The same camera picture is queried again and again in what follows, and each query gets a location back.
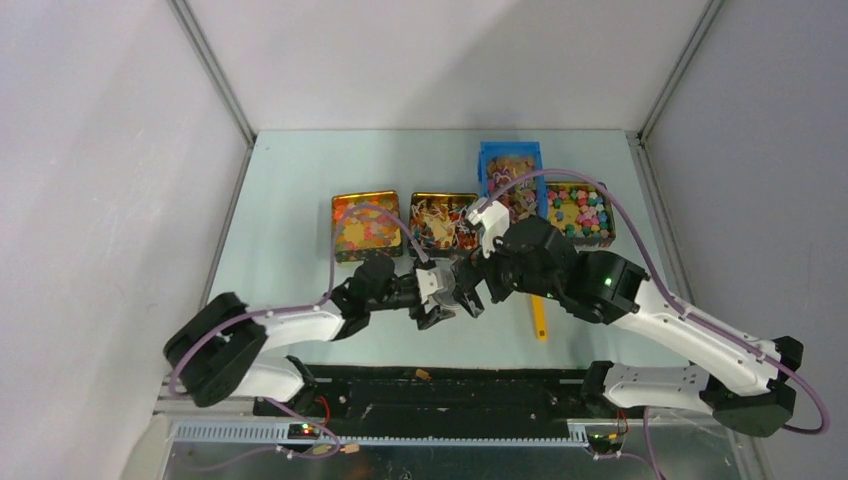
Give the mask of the orange plastic scoop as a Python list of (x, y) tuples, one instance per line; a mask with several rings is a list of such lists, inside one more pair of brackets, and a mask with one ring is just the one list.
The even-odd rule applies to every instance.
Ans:
[(538, 341), (546, 341), (548, 339), (548, 328), (544, 299), (535, 295), (531, 295), (529, 299), (535, 337)]

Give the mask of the clear plastic jar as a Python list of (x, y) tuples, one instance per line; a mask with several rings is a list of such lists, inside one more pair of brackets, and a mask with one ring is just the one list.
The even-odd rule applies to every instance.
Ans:
[(449, 262), (437, 263), (437, 277), (439, 287), (434, 294), (434, 301), (444, 309), (459, 311), (463, 309), (462, 302), (465, 299), (465, 290), (454, 275)]

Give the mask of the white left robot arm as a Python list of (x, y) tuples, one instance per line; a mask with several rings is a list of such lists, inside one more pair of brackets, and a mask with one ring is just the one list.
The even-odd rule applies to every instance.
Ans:
[(395, 272), (387, 256), (365, 260), (315, 305), (250, 312), (233, 292), (218, 295), (178, 330), (163, 348), (172, 368), (170, 393), (179, 387), (200, 408), (230, 397), (270, 397), (292, 416), (316, 403), (304, 366), (276, 361), (270, 351), (302, 342), (349, 338), (370, 323), (374, 312), (407, 310), (422, 329), (452, 317), (438, 302), (450, 295), (455, 276), (444, 262), (414, 262)]

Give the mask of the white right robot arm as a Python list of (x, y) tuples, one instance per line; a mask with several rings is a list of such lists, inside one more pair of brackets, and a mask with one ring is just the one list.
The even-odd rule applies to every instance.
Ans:
[(609, 251), (578, 251), (540, 217), (511, 223), (472, 214), (466, 222), (481, 244), (453, 270), (455, 296), (473, 316), (482, 310), (474, 290), (485, 283), (494, 303), (514, 292), (544, 297), (580, 320), (641, 335), (687, 360), (683, 367), (592, 362), (581, 386), (591, 416), (606, 418), (618, 408), (689, 410), (752, 437), (771, 436), (792, 418), (796, 392), (788, 374), (803, 355), (796, 339), (736, 344), (701, 310), (665, 299), (636, 263)]

